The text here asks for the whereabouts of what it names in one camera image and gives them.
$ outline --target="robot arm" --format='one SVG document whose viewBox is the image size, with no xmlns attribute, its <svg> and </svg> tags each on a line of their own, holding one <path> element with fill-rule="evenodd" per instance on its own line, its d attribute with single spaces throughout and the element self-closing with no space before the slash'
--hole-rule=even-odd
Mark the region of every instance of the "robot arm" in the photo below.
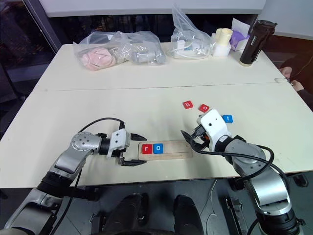
<svg viewBox="0 0 313 235">
<path fill-rule="evenodd" d="M 265 166 L 264 162 L 235 156 L 244 154 L 261 160 L 266 159 L 265 153 L 259 146 L 246 143 L 239 137 L 232 138 L 224 120 L 215 109 L 201 115 L 197 123 L 199 126 L 191 136 L 182 131 L 195 151 L 205 153 L 202 150 L 208 147 L 211 151 L 210 154 L 225 156 L 242 177 L 254 174 Z M 198 137 L 204 141 L 202 145 L 193 141 Z M 262 234 L 302 234 L 291 208 L 286 185 L 280 175 L 271 167 L 266 167 L 262 173 L 245 180 L 244 185 L 254 204 Z"/>
<path fill-rule="evenodd" d="M 0 234 L 18 234 L 17 231 L 21 234 L 49 234 L 64 193 L 83 168 L 87 156 L 120 157 L 130 145 L 130 139 L 131 134 L 124 128 L 113 132 L 111 139 L 106 134 L 77 133 L 68 149 L 51 166 L 38 187 L 32 189 L 5 224 L 6 230 L 0 231 Z"/>
</svg>

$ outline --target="paper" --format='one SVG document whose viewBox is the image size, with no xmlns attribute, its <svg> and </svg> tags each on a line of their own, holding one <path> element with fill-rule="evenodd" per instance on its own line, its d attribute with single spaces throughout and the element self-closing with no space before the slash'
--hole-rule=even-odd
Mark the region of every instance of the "paper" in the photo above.
<svg viewBox="0 0 313 235">
<path fill-rule="evenodd" d="M 244 38 L 248 36 L 250 25 L 242 23 L 241 21 L 233 18 L 233 23 L 231 24 L 231 29 L 237 31 L 243 35 Z"/>
</svg>

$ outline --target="person's hand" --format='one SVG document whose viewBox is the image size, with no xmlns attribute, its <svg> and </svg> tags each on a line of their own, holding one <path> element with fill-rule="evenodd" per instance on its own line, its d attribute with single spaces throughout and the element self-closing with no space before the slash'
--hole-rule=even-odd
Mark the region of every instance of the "person's hand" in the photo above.
<svg viewBox="0 0 313 235">
<path fill-rule="evenodd" d="M 296 92 L 300 90 L 304 90 L 304 87 L 302 84 L 296 80 L 291 81 L 292 87 L 295 89 Z"/>
</svg>

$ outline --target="floor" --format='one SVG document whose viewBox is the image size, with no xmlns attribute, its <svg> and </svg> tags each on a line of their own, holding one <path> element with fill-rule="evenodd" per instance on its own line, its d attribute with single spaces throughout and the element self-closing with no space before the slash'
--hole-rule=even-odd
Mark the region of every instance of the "floor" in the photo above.
<svg viewBox="0 0 313 235">
<path fill-rule="evenodd" d="M 298 187 L 290 177 L 291 201 L 296 216 L 304 219 L 307 223 L 303 228 L 304 233 L 313 234 L 313 172 L 307 172 L 305 175 L 309 180 L 309 186 L 307 188 Z M 174 198 L 178 194 L 188 195 L 194 200 L 198 211 L 201 211 L 208 199 L 213 183 L 214 180 L 191 180 L 103 187 L 101 189 L 103 191 L 102 196 L 96 202 L 82 199 L 73 200 L 56 235 L 90 234 L 90 218 L 92 214 L 97 214 L 100 211 L 105 213 L 110 212 L 119 201 L 134 192 L 146 192 L 149 194 L 151 212 L 146 227 L 173 231 L 174 218 L 172 208 Z M 7 194 L 8 199 L 1 199 L 0 201 L 0 228 L 3 228 L 10 214 L 28 194 L 29 189 L 2 189 L 2 191 Z M 204 232 L 207 230 L 208 235 L 232 235 L 227 228 L 224 213 L 220 205 L 220 199 L 228 193 L 232 197 L 238 197 L 240 202 L 243 203 L 243 213 L 248 227 L 255 219 L 254 209 L 247 192 L 234 192 L 230 189 L 227 179 L 218 179 L 212 192 L 212 204 L 209 198 L 201 214 Z M 66 198 L 62 204 L 60 209 L 61 213 L 67 201 L 68 198 Z M 212 213 L 212 206 L 214 207 L 214 212 L 217 217 L 211 216 L 208 223 L 206 223 L 208 216 Z M 255 228 L 252 234 L 260 235 L 260 232 Z"/>
</svg>

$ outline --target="black cable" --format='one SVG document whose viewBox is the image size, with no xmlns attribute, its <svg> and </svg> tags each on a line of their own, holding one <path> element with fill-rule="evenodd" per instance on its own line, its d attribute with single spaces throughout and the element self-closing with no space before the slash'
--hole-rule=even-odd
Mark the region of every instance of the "black cable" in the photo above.
<svg viewBox="0 0 313 235">
<path fill-rule="evenodd" d="M 255 157 L 255 156 L 251 156 L 251 155 L 247 155 L 247 154 L 241 154 L 241 153 L 224 153 L 224 152 L 209 152 L 209 151 L 198 150 L 198 149 L 195 148 L 195 141 L 194 141 L 194 140 L 191 140 L 190 146 L 191 146 L 191 148 L 192 148 L 195 152 L 201 153 L 201 154 L 218 155 L 218 156 L 230 156 L 230 157 L 235 156 L 235 157 L 242 157 L 242 158 L 254 159 L 254 160 L 257 160 L 257 161 L 260 161 L 260 162 L 263 162 L 263 163 L 268 163 L 268 161 L 265 160 L 265 159 L 258 158 L 258 157 Z M 284 173 L 279 167 L 277 167 L 276 165 L 274 165 L 273 163 L 271 163 L 270 166 L 271 166 L 272 168 L 274 168 L 276 171 L 278 171 L 278 173 L 281 174 L 282 178 L 283 178 L 284 181 L 285 181 L 286 189 L 287 189 L 287 191 L 288 191 L 288 193 L 289 193 L 289 192 L 290 192 L 290 187 L 289 187 L 288 178 L 287 178 L 287 176 L 285 175 L 285 173 Z"/>
<path fill-rule="evenodd" d="M 103 120 L 119 121 L 119 122 L 120 122 L 119 129 L 125 127 L 125 122 L 123 122 L 122 120 L 117 119 L 117 118 L 114 118 L 114 117 L 112 117 L 112 118 L 111 118 L 111 117 L 105 117 L 105 118 L 100 118 L 100 119 L 98 119 L 98 120 L 95 120 L 95 121 L 89 123 L 87 126 L 83 127 L 79 132 L 84 131 L 85 129 L 87 129 L 87 128 L 90 127 L 91 125 L 95 124 L 96 122 L 103 121 Z M 75 186 L 74 186 L 74 188 L 73 188 L 73 190 L 72 190 L 71 196 L 70 196 L 69 201 L 68 201 L 68 203 L 67 203 L 67 207 L 65 208 L 63 214 L 61 215 L 61 217 L 60 217 L 58 223 L 54 226 L 54 228 L 53 228 L 53 230 L 51 231 L 50 235 L 54 235 L 54 234 L 55 234 L 55 232 L 57 231 L 58 227 L 59 227 L 60 224 L 62 223 L 62 221 L 63 221 L 65 215 L 67 214 L 67 211 L 68 211 L 68 209 L 69 209 L 69 207 L 70 207 L 70 205 L 71 205 L 71 203 L 72 203 L 72 201 L 73 201 L 74 193 L 75 193 L 75 190 L 77 189 L 78 182 L 79 182 L 79 179 L 80 179 L 81 174 L 82 174 L 82 169 L 81 169 L 80 172 L 78 173 Z"/>
<path fill-rule="evenodd" d="M 253 229 L 254 229 L 254 227 L 255 227 L 255 225 L 258 223 L 258 219 L 255 219 L 254 221 L 253 221 L 253 223 L 251 224 L 251 226 L 250 226 L 250 228 L 249 228 L 249 230 L 248 230 L 248 233 L 246 234 L 246 235 L 251 235 L 251 233 L 252 233 L 252 231 L 253 231 Z"/>
<path fill-rule="evenodd" d="M 265 147 L 265 146 L 261 146 L 261 145 L 257 145 L 258 147 L 262 148 L 262 149 L 265 149 L 267 150 L 269 153 L 270 153 L 270 158 L 268 160 L 267 163 L 265 163 L 264 167 L 262 167 L 261 169 L 259 169 L 258 171 L 254 172 L 253 174 L 250 174 L 250 175 L 247 175 L 245 177 L 241 177 L 237 180 L 237 182 L 240 182 L 240 181 L 245 181 L 245 180 L 249 180 L 249 179 L 252 179 L 253 177 L 256 177 L 258 176 L 259 174 L 261 174 L 263 171 L 265 171 L 267 168 L 270 167 L 270 165 L 273 163 L 274 161 L 274 152 L 268 148 L 268 147 Z"/>
</svg>

